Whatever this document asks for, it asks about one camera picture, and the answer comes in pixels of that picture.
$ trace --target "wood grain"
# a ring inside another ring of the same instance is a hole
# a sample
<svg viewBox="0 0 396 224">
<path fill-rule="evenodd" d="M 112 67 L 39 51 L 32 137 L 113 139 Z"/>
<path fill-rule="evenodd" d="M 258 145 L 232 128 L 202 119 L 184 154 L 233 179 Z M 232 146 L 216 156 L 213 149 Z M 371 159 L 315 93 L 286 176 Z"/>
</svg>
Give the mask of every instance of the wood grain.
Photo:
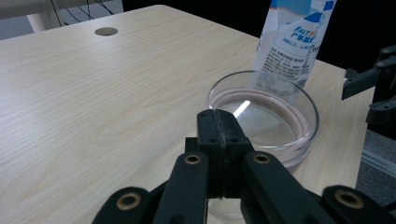
<svg viewBox="0 0 396 224">
<path fill-rule="evenodd" d="M 164 6 L 1 41 L 0 223 L 91 223 L 116 190 L 154 189 L 211 86 L 249 69 L 257 43 Z M 316 62 L 306 85 L 321 125 L 295 176 L 314 192 L 359 169 L 372 92 L 341 102 L 343 73 Z"/>
</svg>

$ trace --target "floor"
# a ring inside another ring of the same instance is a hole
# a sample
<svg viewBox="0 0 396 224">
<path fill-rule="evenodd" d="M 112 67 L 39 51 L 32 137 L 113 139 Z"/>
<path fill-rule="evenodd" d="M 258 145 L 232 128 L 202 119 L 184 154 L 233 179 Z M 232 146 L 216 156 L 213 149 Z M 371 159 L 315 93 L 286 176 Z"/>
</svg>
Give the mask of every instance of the floor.
<svg viewBox="0 0 396 224">
<path fill-rule="evenodd" d="M 90 5 L 90 16 L 94 19 L 109 16 L 111 11 L 114 14 L 121 13 L 121 0 L 113 0 L 104 2 L 105 9 L 99 4 Z M 88 10 L 86 6 L 72 7 L 68 10 L 62 9 L 61 14 L 64 22 L 67 24 L 74 24 L 80 21 L 87 21 Z M 0 40 L 12 38 L 19 35 L 28 35 L 33 33 L 27 18 L 17 17 L 0 20 Z M 370 159 L 362 158 L 361 168 L 358 175 L 357 189 L 372 197 L 381 205 L 393 202 L 396 200 L 396 141 L 388 139 L 377 133 L 367 131 L 364 152 L 368 155 L 374 154 L 379 159 L 390 161 L 386 166 L 373 165 Z"/>
</svg>

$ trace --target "glass bowl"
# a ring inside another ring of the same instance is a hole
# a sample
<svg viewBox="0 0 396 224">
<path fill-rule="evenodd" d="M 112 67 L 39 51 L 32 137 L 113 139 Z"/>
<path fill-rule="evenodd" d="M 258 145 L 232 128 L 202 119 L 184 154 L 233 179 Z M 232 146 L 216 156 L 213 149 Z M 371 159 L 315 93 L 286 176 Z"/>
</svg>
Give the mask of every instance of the glass bowl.
<svg viewBox="0 0 396 224">
<path fill-rule="evenodd" d="M 309 95 L 282 76 L 244 71 L 220 79 L 207 108 L 233 113 L 256 150 L 276 156 L 293 173 L 306 158 L 319 125 Z"/>
</svg>

